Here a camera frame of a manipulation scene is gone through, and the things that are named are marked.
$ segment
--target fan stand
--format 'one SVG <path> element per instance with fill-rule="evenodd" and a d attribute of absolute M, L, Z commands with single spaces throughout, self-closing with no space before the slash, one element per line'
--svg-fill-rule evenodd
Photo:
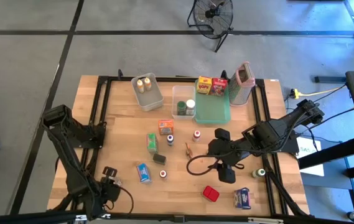
<path fill-rule="evenodd" d="M 211 30 L 211 32 L 214 32 L 214 29 L 211 26 L 207 25 L 207 24 L 204 24 L 204 25 L 191 25 L 191 24 L 189 24 L 189 19 L 190 19 L 190 16 L 192 15 L 193 10 L 195 9 L 196 2 L 197 2 L 197 0 L 194 0 L 192 9 L 190 10 L 190 13 L 189 13 L 189 16 L 188 16 L 188 19 L 187 19 L 188 26 L 189 27 L 205 26 L 205 27 L 208 27 Z M 224 40 L 226 39 L 226 37 L 228 37 L 229 32 L 232 31 L 232 30 L 233 30 L 233 28 L 229 27 L 228 31 L 226 32 L 226 34 L 224 34 L 224 38 L 222 39 L 222 37 L 220 37 L 220 40 L 218 41 L 217 47 L 214 50 L 215 53 L 218 52 L 218 50 L 220 49 L 221 45 L 224 43 Z"/>

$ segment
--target green block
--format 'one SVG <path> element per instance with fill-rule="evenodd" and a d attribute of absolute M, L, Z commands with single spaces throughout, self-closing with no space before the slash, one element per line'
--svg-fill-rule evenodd
<path fill-rule="evenodd" d="M 146 135 L 146 148 L 149 152 L 157 153 L 157 138 L 156 134 L 151 133 Z"/>

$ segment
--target white paper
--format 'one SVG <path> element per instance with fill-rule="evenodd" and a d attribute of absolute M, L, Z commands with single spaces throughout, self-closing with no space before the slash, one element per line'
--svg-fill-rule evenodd
<path fill-rule="evenodd" d="M 299 145 L 299 150 L 300 150 L 299 155 L 297 156 L 298 159 L 316 152 L 316 149 L 315 149 L 315 146 L 312 142 L 312 139 L 298 137 L 297 143 Z M 315 144 L 316 144 L 318 150 L 322 150 L 320 148 L 320 141 L 315 140 Z M 324 174 L 324 166 L 322 164 L 302 169 L 302 170 L 300 170 L 300 172 L 303 172 L 306 174 L 319 175 L 322 177 L 325 175 Z"/>

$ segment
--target green object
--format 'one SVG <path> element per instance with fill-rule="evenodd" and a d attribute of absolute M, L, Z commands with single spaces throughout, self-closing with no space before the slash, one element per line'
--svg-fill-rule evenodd
<path fill-rule="evenodd" d="M 157 138 L 156 138 L 156 134 L 151 133 L 151 134 L 147 134 L 146 135 L 146 149 L 149 152 L 154 152 L 157 153 Z"/>
<path fill-rule="evenodd" d="M 177 115 L 186 115 L 187 104 L 184 101 L 177 103 Z"/>
<path fill-rule="evenodd" d="M 228 87 L 224 96 L 196 92 L 196 122 L 198 124 L 226 124 L 231 120 Z"/>

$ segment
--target small orange box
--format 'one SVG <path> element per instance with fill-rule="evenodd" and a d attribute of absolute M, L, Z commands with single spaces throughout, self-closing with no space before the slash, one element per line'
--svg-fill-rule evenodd
<path fill-rule="evenodd" d="M 173 122 L 173 120 L 171 120 L 171 119 L 159 120 L 159 133 L 161 135 L 174 133 L 174 122 Z"/>
<path fill-rule="evenodd" d="M 199 76 L 196 85 L 196 91 L 198 93 L 208 94 L 212 87 L 212 79 L 208 77 Z"/>

